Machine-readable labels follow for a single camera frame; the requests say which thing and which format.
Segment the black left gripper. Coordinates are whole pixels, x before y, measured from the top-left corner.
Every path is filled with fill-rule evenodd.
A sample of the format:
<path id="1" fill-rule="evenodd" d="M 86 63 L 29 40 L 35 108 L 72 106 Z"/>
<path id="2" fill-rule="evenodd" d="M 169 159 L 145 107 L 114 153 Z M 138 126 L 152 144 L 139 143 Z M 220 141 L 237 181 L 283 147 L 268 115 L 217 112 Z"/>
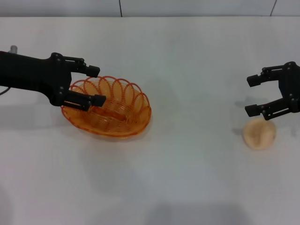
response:
<path id="1" fill-rule="evenodd" d="M 0 52 L 0 85 L 44 94 L 54 106 L 62 106 L 71 83 L 71 72 L 97 77 L 100 68 L 83 58 L 52 53 L 48 59 Z"/>

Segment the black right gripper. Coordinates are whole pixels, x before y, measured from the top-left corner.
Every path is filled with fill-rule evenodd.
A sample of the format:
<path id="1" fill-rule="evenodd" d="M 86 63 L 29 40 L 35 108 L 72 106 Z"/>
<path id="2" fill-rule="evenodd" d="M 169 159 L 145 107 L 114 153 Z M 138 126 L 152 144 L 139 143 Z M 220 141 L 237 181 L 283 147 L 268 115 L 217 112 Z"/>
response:
<path id="1" fill-rule="evenodd" d="M 280 66 L 264 67 L 259 75 L 247 77 L 250 87 L 272 81 L 278 82 L 283 98 L 262 105 L 245 106 L 249 117 L 262 114 L 265 120 L 271 120 L 300 111 L 300 67 L 291 61 Z"/>

